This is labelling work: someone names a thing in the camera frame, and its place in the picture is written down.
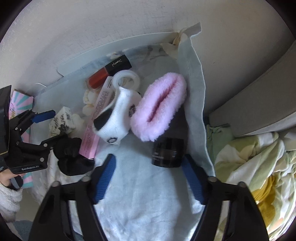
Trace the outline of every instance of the black lip gloss cap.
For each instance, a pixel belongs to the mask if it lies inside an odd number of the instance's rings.
[[[105,66],[109,76],[114,76],[117,72],[130,68],[131,63],[125,55],[120,56]]]
[[[184,140],[161,137],[153,146],[152,164],[159,167],[180,167],[184,155]]]

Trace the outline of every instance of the human hand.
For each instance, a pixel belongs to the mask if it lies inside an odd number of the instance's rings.
[[[17,176],[24,176],[25,174],[13,174],[9,169],[0,172],[0,183],[8,187],[11,185],[10,179]]]

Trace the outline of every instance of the black jar lid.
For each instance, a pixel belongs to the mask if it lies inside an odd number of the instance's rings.
[[[184,140],[161,137],[153,146],[152,164],[159,167],[180,167],[184,155]]]

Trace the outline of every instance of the pink and teal striped box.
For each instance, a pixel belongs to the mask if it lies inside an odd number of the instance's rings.
[[[31,110],[33,108],[34,97],[27,96],[17,90],[12,93],[10,106],[9,106],[9,119],[23,113],[26,110]],[[23,142],[30,143],[30,128],[22,134]],[[23,177],[23,188],[30,188],[33,186],[32,175],[30,172],[26,173]]]

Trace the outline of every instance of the person's arm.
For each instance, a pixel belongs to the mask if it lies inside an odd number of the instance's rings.
[[[17,191],[10,189],[10,179],[16,177],[9,169],[0,173],[0,213],[6,222],[15,220],[15,214],[20,209],[22,189]]]

